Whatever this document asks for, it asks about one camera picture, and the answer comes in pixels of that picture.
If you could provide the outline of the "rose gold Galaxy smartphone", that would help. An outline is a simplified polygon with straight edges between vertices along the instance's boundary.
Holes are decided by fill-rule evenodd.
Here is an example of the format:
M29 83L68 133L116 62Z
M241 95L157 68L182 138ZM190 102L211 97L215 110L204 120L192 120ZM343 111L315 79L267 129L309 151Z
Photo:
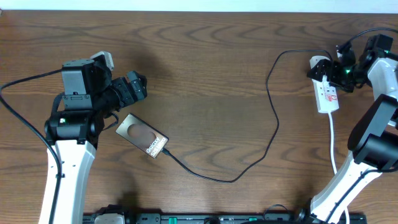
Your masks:
M119 125L116 133L153 159L169 141L166 135L131 113Z

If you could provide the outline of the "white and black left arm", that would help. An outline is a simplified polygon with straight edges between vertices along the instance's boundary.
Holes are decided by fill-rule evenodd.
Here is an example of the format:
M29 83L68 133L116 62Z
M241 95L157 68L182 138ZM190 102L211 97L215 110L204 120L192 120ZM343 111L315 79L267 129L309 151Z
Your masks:
M147 78L135 71L112 78L105 55L62 65L64 92L45 122L48 172L39 222L81 223L91 165L104 120L147 96Z

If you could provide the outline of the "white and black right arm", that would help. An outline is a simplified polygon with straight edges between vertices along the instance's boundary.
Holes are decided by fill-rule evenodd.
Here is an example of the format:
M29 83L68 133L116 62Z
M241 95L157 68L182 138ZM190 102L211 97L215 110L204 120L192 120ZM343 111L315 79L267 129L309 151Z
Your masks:
M397 54L392 53L392 44L391 37L378 34L368 39L360 58L348 40L337 46L337 61L320 55L310 59L307 77L313 81L319 113L338 109L337 89L351 93L369 85L374 103L353 128L343 165L301 210L298 221L338 223L371 181L397 171L397 135L386 131L387 126L397 127Z

